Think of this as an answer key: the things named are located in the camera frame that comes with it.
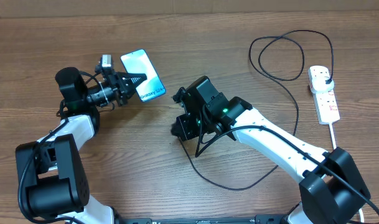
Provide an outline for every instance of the black cable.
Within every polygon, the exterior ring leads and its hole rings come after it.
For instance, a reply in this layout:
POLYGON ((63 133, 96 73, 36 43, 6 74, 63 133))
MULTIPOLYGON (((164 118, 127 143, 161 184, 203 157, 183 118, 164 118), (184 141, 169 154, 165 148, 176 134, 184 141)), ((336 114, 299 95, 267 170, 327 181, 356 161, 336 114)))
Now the black cable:
MULTIPOLYGON (((203 147, 202 150, 199 152, 199 147, 200 147, 200 143, 202 144, 207 144, 207 146, 209 146, 209 144, 212 144, 213 142, 215 142, 217 139, 219 139, 219 135, 215 135, 212 139, 208 140, 207 142, 203 143, 203 136, 204 134, 202 134, 202 131, 203 131, 203 117, 202 117, 202 113, 203 115, 207 118, 207 114, 205 112, 205 105, 203 105, 203 108, 202 108, 202 111, 199 111, 199 116, 200 116, 200 126, 199 126, 199 139, 197 141, 197 147, 196 147, 196 152, 195 152, 195 157, 199 157, 199 155, 201 155, 202 152, 204 152, 204 150, 206 149, 206 147, 203 147)), ((192 168, 194 169, 194 171, 201 177, 203 178, 203 180, 206 180, 207 182, 217 186, 217 187, 221 187, 223 189, 226 189, 226 190, 236 190, 236 191, 240 191, 240 190, 247 190, 247 189, 250 189, 252 187, 254 187, 256 184, 260 183, 265 177, 267 177, 268 175, 270 175, 272 172, 274 172, 274 170, 276 170, 278 168, 278 165, 274 166, 268 173, 266 173, 264 176, 262 176, 260 179, 258 179, 256 182, 254 182, 253 184, 247 186, 247 187, 243 187, 243 188, 231 188, 231 187, 226 187, 226 186, 223 186, 221 184, 217 184, 215 182, 212 182, 211 180, 207 179, 206 177, 204 177, 195 167, 194 163, 192 162, 190 156, 189 156, 189 153, 187 152, 185 146, 184 146, 184 143, 182 143, 181 139, 178 138, 179 142, 181 143, 181 146, 183 148, 183 150, 185 151, 187 157, 188 157, 188 160, 190 162, 190 164, 192 165, 192 168)))
POLYGON ((100 73, 96 73, 95 75, 93 75, 92 77, 90 77, 87 81, 85 81, 85 84, 88 84, 91 80, 95 80, 95 77, 97 76, 97 75, 99 75, 100 73))
POLYGON ((314 30, 293 30, 293 31, 290 31, 290 32, 287 32, 283 35, 280 35, 280 36, 274 36, 272 38, 274 38, 274 40, 272 40, 269 44, 267 44, 260 52, 259 56, 258 56, 258 64, 260 65, 260 68, 262 69, 262 71, 265 72, 265 74, 267 74, 268 76, 270 76, 271 78, 274 78, 274 79, 277 79, 277 80, 281 80, 281 81, 293 81, 293 80, 296 80, 298 77, 300 77, 301 73, 302 73, 302 70, 304 69, 304 51, 302 50, 301 46, 294 40, 292 39, 289 39, 289 38, 285 38, 284 36, 285 35, 288 35, 288 34, 292 34, 294 32, 313 32, 313 33, 316 33, 316 34, 320 34, 322 36, 324 36, 326 38, 326 40, 328 41, 329 43, 329 46, 330 46, 330 54, 332 56, 332 72, 330 74, 330 78, 328 80, 326 80, 326 83, 329 84, 332 80, 333 80, 333 66, 334 66, 334 55, 333 55, 333 45, 332 45, 332 42, 330 41, 330 39, 323 33, 321 32, 318 32, 318 31, 314 31, 314 30), (292 79, 284 79, 284 78, 278 78, 278 77, 275 77, 273 75, 271 75, 270 73, 268 73, 264 68, 263 66, 261 65, 261 55, 263 54, 263 52, 271 45, 273 44, 275 41, 279 40, 279 39, 286 39, 286 40, 290 40, 290 41, 293 41, 294 43, 297 44, 297 46, 300 47, 301 49, 301 52, 302 52, 302 68, 301 68, 301 71, 299 73, 298 76, 292 78, 292 79))
MULTIPOLYGON (((263 75, 264 77, 266 77, 266 78, 269 78, 270 80, 272 80, 272 81, 274 81, 275 83, 277 83, 279 86, 281 86, 284 90, 286 90, 286 92, 289 94, 289 96, 291 97, 291 99, 293 100, 293 103, 294 103, 294 107, 296 108, 296 122, 295 122, 295 124, 294 124, 294 131, 293 131, 293 136, 295 136, 296 135, 296 131, 297 131, 297 126, 298 126, 298 124, 299 124, 299 105, 297 104, 297 101, 296 101, 296 99, 294 98, 294 96, 291 94, 291 92, 282 84, 282 83, 280 83, 280 82, 278 82, 278 81, 276 81, 275 79, 277 79, 277 77, 274 77, 274 76, 272 76, 272 75, 268 75, 268 74, 264 74, 263 72, 261 72, 260 70, 258 70, 257 68, 256 68, 256 66, 254 65, 254 63, 253 63, 253 60, 251 59, 251 49, 253 48, 253 44, 257 41, 257 40, 261 40, 261 39, 270 39, 270 38, 278 38, 279 36, 267 36, 267 37, 259 37, 259 38, 257 38, 257 39, 255 39, 255 40, 253 40, 252 41, 252 43, 250 44, 250 48, 249 48, 249 61, 250 61, 250 63, 251 63, 251 65, 253 66, 253 68, 258 72, 258 73, 260 73, 261 75, 263 75)), ((301 73, 302 73, 302 71, 304 70, 304 51, 303 51, 303 49, 302 49, 302 47, 301 47, 301 45, 299 44, 299 43, 297 43, 295 40, 292 40, 292 39, 290 39, 290 38, 287 38, 287 37, 281 37, 281 39, 285 39, 285 40, 290 40, 291 42, 294 42, 299 48, 300 48, 300 51, 301 51, 301 54, 302 54, 302 65, 301 65, 301 71, 300 71, 300 73, 296 76, 296 77, 294 77, 294 78, 292 78, 292 79, 290 79, 290 81, 293 81, 293 80, 296 80, 297 78, 299 78, 300 77, 300 75, 301 75, 301 73)))
MULTIPOLYGON (((311 157, 308 153, 305 153, 303 150, 299 149, 296 145, 294 145, 291 141, 287 140, 285 137, 283 137, 282 135, 280 135, 279 133, 277 133, 276 131, 273 131, 272 129, 269 129, 267 127, 264 127, 264 126, 258 126, 258 125, 247 125, 247 126, 242 126, 242 127, 238 127, 238 128, 232 128, 231 130, 229 131, 226 131, 224 133, 222 133, 221 135, 219 135, 218 137, 216 137, 215 139, 213 139, 212 141, 210 141, 206 146, 205 148, 208 148, 209 146, 211 146, 211 144, 213 144, 215 141, 219 140, 220 138, 226 136, 227 134, 229 133, 232 133, 234 131, 238 131, 238 130, 242 130, 242 129, 260 129, 261 131, 267 131, 273 135, 275 135, 276 137, 280 138, 280 140, 284 141, 286 144, 288 144, 289 146, 291 146, 294 150, 296 150, 298 153, 300 153, 301 155, 303 155, 306 159, 309 159, 311 162, 313 162, 314 164, 318 165, 322 170, 324 170, 326 172, 327 175, 330 175, 334 178, 336 178, 340 183, 342 183, 343 185, 345 185, 346 188, 348 188, 352 193, 354 193, 355 195, 357 195, 358 197, 360 197, 362 200, 364 200, 369 206, 371 206, 374 211, 377 213, 377 215, 379 216, 379 209, 377 208, 377 206, 371 202, 369 199, 367 199, 364 195, 362 195, 358 190, 356 190, 355 188, 353 188, 349 183, 347 183, 344 179, 342 179, 340 176, 338 176, 335 172, 331 171, 329 168, 327 168, 325 165, 323 165, 322 163, 320 163, 319 161, 317 161, 316 159, 314 159, 313 157, 311 157)), ((207 182, 210 182, 212 184, 215 184, 216 183, 213 183, 211 182, 210 180, 206 179, 205 177, 201 176, 203 179, 205 179, 207 182)), ((356 222, 356 221, 349 221, 349 223, 361 223, 361 222, 356 222)))
POLYGON ((60 104, 59 104, 59 110, 57 111, 57 117, 60 117, 62 119, 65 119, 66 118, 66 115, 65 113, 63 112, 63 109, 65 108, 65 100, 61 100, 60 101, 60 104))
POLYGON ((270 173, 272 173, 276 168, 278 168, 278 166, 275 166, 273 169, 271 169, 267 174, 265 174, 264 176, 262 176, 262 178, 260 178, 259 180, 257 180, 254 184, 251 184, 250 186, 247 186, 247 187, 243 187, 243 188, 231 188, 231 187, 226 187, 226 186, 223 186, 223 185, 220 185, 220 184, 217 184, 215 182, 212 182, 211 180, 207 179, 206 177, 204 177, 195 167, 194 163, 192 162, 192 160, 190 159, 190 156, 189 156, 189 153, 187 152, 185 146, 184 146, 184 143, 182 143, 181 139, 178 138, 179 142, 181 143, 181 146, 182 148, 184 149, 185 153, 187 154, 187 157, 189 159, 189 162, 190 162, 190 165, 192 165, 192 168, 194 168, 194 171, 197 173, 197 175, 199 175, 199 177, 203 178, 203 180, 206 180, 207 182, 209 182, 210 184, 213 184, 217 187, 221 187, 223 189, 226 189, 226 190, 236 190, 236 191, 239 191, 239 190, 247 190, 247 189, 250 189, 252 187, 254 187, 256 184, 260 183, 265 177, 267 177, 268 175, 270 175, 270 173))
POLYGON ((115 106, 115 104, 113 102, 110 102, 110 103, 112 104, 112 109, 110 109, 110 110, 103 110, 103 111, 100 111, 100 113, 102 113, 102 112, 110 112, 110 111, 113 111, 116 108, 116 106, 115 106))
POLYGON ((102 90, 102 86, 101 86, 101 83, 95 78, 97 75, 99 75, 99 73, 95 74, 95 75, 90 75, 89 73, 87 72, 83 72, 83 71, 79 71, 81 75, 84 75, 86 77, 90 77, 90 79, 88 79, 85 84, 89 83, 91 80, 94 80, 96 82, 96 84, 98 85, 99 87, 99 90, 102 90))
POLYGON ((206 142, 203 142, 203 137, 204 137, 205 134, 206 134, 206 133, 203 133, 203 135, 202 135, 202 139, 200 140, 200 143, 202 143, 202 144, 207 144, 207 143, 210 142, 213 138, 215 138, 215 137, 218 136, 218 135, 216 134, 216 135, 214 135, 214 137, 213 137, 212 139, 210 139, 210 140, 208 140, 208 141, 206 141, 206 142))

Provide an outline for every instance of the white power strip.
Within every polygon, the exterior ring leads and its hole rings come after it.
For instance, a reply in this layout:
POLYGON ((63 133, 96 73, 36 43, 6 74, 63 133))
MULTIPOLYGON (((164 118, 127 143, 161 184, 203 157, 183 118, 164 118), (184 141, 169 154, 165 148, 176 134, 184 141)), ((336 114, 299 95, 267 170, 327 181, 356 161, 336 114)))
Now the white power strip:
MULTIPOLYGON (((316 82, 324 84, 325 77, 330 77, 330 74, 326 67, 315 65, 309 68, 308 77, 312 90, 316 82)), ((322 89, 320 86, 318 93, 313 93, 312 95, 319 124, 332 124, 340 119, 334 91, 329 85, 322 87, 322 89)))

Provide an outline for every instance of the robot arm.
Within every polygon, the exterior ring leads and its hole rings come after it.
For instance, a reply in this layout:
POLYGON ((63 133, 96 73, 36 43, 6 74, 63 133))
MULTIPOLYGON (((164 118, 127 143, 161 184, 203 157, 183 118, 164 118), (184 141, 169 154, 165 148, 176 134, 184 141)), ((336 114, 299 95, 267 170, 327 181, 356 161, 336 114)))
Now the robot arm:
MULTIPOLYGON (((283 131, 275 124, 268 121, 257 109, 245 110, 241 115, 236 118, 236 123, 232 128, 237 128, 247 125, 258 125, 276 131, 284 136, 287 140, 291 141, 297 147, 301 148, 304 152, 308 153, 319 162, 325 160, 325 149, 312 146, 302 140, 294 137, 293 135, 283 131)), ((257 129, 242 129, 233 132, 237 141, 247 144, 257 151, 264 154, 264 156, 271 159, 274 163, 285 170, 297 183, 304 179, 304 172, 306 170, 314 170, 317 165, 304 156, 299 154, 291 146, 287 145, 282 140, 278 139, 275 135, 257 129)))
POLYGON ((34 223, 70 220, 73 223, 121 223, 111 207, 90 195, 87 177, 78 150, 99 130, 98 107, 116 101, 125 105, 145 74, 115 72, 110 55, 103 55, 95 72, 103 83, 87 88, 76 68, 64 68, 55 79, 64 97, 60 125, 37 141, 16 148, 19 178, 19 207, 34 223), (58 174, 40 178, 39 174, 57 169, 58 174))
POLYGON ((202 133, 226 134, 263 153, 299 183, 302 202, 281 223, 347 223, 365 204, 348 184, 370 199, 357 166, 345 150, 338 147, 328 153, 297 139, 245 100, 234 97, 228 101, 207 77, 199 78, 188 89, 180 88, 173 100, 185 109, 185 114, 172 125, 173 135, 186 141, 201 138, 202 133), (330 172, 321 169, 321 165, 330 172), (332 173, 338 178, 325 183, 322 178, 332 173))

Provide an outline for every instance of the smartphone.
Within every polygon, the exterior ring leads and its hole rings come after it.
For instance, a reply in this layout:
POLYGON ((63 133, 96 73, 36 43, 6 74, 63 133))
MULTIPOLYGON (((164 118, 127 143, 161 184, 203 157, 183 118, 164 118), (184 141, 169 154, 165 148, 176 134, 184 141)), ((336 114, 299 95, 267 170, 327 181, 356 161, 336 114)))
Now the smartphone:
POLYGON ((144 49, 123 55, 120 59, 128 73, 146 74, 147 79, 136 88, 142 102, 166 93, 166 89, 144 49))

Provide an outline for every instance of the wood grain surface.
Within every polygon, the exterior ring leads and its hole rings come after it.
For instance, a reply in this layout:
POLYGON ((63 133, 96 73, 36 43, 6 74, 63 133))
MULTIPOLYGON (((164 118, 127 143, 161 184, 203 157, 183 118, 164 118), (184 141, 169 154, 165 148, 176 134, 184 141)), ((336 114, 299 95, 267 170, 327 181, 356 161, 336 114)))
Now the wood grain surface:
MULTIPOLYGON (((146 49, 167 93, 101 114, 96 137, 80 150, 91 193, 124 217, 251 217, 285 213, 300 201, 295 181, 280 168, 257 186, 231 192, 206 183, 192 170, 170 134, 184 111, 171 96, 202 75, 227 98, 242 97, 270 121, 292 132, 296 111, 277 84, 248 62, 253 39, 294 29, 330 37, 335 53, 335 92, 341 120, 337 145, 353 156, 379 207, 379 11, 106 16, 0 19, 0 223, 27 223, 17 206, 16 146, 58 125, 62 96, 54 80, 64 67, 92 72, 101 54, 119 56, 146 49)), ((316 34, 291 35, 311 65, 330 67, 329 45, 316 34)), ((267 41, 254 46, 255 56, 267 41)), ((301 54, 292 43, 273 44, 261 59, 279 77, 293 77, 301 54)), ((307 74, 285 82, 300 107, 297 137, 332 150, 329 128, 319 125, 307 74)), ((186 142, 194 156, 195 140, 186 142)), ((223 138, 195 165, 204 176, 229 187, 252 184, 274 164, 256 150, 223 138)), ((377 216, 364 208, 366 221, 377 216)))

